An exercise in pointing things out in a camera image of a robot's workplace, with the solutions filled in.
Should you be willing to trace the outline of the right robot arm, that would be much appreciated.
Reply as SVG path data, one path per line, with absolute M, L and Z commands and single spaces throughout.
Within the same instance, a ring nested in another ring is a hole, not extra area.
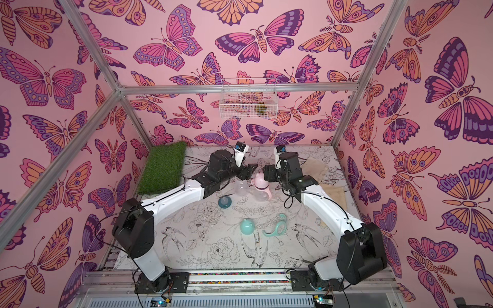
M 297 152 L 277 146 L 275 161 L 263 167 L 264 179 L 277 182 L 288 200 L 297 200 L 311 209 L 338 238 L 336 256 L 309 264 L 309 279 L 314 287 L 338 282 L 337 288 L 343 290 L 344 282 L 357 285 L 387 267 L 383 235 L 375 223 L 364 223 L 350 215 L 317 180 L 305 175 Z

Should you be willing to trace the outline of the teal nipple collar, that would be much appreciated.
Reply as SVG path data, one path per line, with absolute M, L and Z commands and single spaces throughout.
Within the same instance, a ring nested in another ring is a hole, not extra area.
M 232 205 L 232 199 L 230 196 L 222 196 L 218 199 L 218 206 L 221 209 L 228 209 Z

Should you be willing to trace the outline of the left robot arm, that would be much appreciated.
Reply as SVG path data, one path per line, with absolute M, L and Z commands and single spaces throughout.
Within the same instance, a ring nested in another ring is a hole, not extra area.
M 158 224 L 183 207 L 220 191 L 233 178 L 249 180 L 257 169 L 257 164 L 244 164 L 248 145 L 237 142 L 233 150 L 215 151 L 203 171 L 171 191 L 143 201 L 131 198 L 124 202 L 112 235 L 150 284 L 165 283 L 169 276 L 155 244 Z

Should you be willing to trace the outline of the clear baby bottle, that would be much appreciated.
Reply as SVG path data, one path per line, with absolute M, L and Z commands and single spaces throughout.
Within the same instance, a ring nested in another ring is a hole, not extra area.
M 254 192 L 253 192 L 253 196 L 254 196 L 254 199 L 260 203 L 267 202 L 267 201 L 270 201 L 272 199 L 272 193 L 271 193 L 269 187 L 265 187 L 262 189 L 255 187 Z
M 244 197 L 249 194 L 249 183 L 247 180 L 239 180 L 235 182 L 234 192 L 239 197 Z

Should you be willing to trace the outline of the pink bottle cap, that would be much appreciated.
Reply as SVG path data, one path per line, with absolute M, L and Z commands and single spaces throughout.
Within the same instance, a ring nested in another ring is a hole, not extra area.
M 265 180 L 263 172 L 257 173 L 251 180 L 251 184 L 257 189 L 266 189 L 269 186 L 269 182 Z

